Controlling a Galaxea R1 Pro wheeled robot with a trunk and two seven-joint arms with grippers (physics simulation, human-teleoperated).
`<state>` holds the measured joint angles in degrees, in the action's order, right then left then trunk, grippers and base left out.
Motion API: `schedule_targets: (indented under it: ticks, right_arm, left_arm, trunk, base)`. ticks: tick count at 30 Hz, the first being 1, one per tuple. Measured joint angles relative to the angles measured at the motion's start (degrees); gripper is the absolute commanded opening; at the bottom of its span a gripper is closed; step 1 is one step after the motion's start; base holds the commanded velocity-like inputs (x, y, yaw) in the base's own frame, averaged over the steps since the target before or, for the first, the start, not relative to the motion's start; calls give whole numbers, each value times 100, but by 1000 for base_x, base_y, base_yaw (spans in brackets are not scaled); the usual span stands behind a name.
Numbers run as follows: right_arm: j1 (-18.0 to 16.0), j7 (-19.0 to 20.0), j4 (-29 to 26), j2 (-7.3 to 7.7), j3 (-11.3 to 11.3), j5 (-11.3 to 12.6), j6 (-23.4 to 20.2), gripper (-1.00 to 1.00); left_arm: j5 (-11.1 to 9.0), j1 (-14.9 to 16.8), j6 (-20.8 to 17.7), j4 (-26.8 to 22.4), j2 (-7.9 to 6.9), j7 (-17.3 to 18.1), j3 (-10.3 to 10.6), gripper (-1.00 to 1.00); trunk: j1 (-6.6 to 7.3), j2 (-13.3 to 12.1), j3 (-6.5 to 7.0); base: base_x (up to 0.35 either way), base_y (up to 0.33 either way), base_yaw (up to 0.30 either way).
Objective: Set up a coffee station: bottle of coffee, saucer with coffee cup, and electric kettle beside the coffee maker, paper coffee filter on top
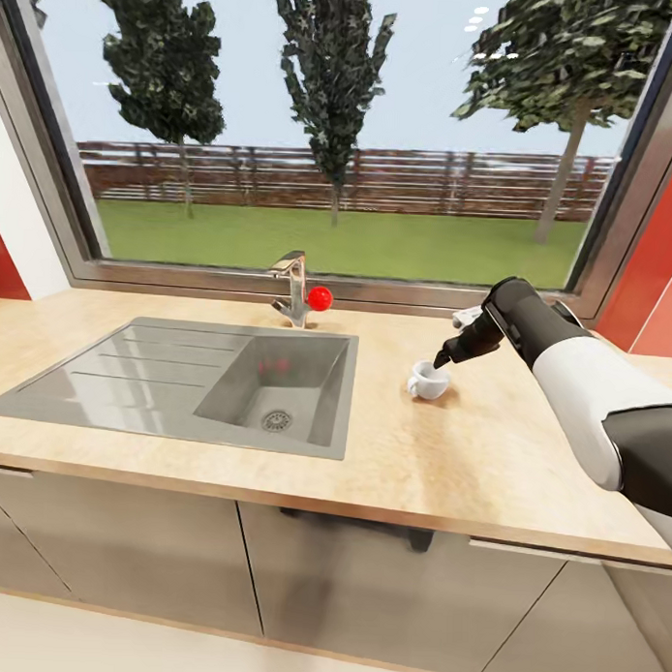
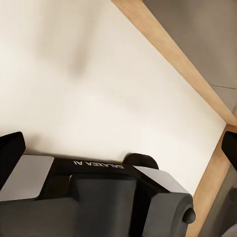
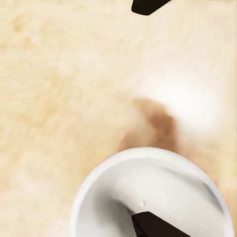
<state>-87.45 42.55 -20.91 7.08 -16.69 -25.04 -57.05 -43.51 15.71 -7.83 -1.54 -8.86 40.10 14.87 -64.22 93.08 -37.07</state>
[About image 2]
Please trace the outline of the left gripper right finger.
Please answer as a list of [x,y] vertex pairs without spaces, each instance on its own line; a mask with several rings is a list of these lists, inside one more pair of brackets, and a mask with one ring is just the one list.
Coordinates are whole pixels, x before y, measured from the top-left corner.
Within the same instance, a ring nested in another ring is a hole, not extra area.
[[237,133],[226,131],[221,148],[237,171]]

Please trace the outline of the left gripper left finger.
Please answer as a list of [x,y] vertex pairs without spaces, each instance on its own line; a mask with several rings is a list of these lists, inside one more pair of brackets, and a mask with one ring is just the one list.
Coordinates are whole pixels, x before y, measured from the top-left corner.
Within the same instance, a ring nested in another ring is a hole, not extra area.
[[0,190],[26,150],[21,131],[0,137]]

